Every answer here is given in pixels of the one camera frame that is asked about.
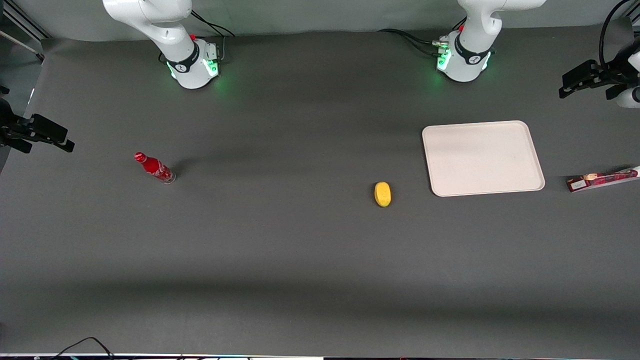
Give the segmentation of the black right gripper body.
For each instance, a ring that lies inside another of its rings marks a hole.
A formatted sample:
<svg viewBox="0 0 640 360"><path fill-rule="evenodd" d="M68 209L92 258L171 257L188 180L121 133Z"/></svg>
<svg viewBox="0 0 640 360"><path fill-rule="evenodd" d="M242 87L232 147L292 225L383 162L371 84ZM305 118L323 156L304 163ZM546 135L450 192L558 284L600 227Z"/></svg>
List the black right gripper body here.
<svg viewBox="0 0 640 360"><path fill-rule="evenodd" d="M29 154L32 150L29 142L32 134L30 120L13 112L11 105L3 98L9 93L8 88L0 87L0 147Z"/></svg>

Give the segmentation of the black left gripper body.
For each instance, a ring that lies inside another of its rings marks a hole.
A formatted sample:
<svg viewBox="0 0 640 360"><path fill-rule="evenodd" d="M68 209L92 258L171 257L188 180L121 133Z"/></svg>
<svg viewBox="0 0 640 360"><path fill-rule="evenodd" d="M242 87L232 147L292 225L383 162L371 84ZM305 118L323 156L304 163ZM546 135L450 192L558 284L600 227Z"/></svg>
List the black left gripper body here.
<svg viewBox="0 0 640 360"><path fill-rule="evenodd" d="M639 41L622 46L609 62L604 57L604 42L598 44L599 79L615 85L638 85L639 71L629 61L633 55L639 54Z"/></svg>

